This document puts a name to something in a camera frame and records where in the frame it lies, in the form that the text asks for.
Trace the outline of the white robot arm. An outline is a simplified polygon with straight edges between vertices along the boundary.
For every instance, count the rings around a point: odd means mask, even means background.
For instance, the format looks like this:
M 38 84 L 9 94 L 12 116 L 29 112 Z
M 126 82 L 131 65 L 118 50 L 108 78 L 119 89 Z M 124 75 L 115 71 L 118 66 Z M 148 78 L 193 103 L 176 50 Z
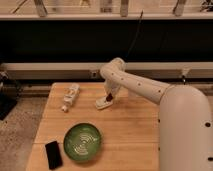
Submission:
M 120 58 L 100 74 L 108 94 L 125 87 L 159 105 L 159 171 L 213 171 L 213 114 L 203 92 L 130 74 Z

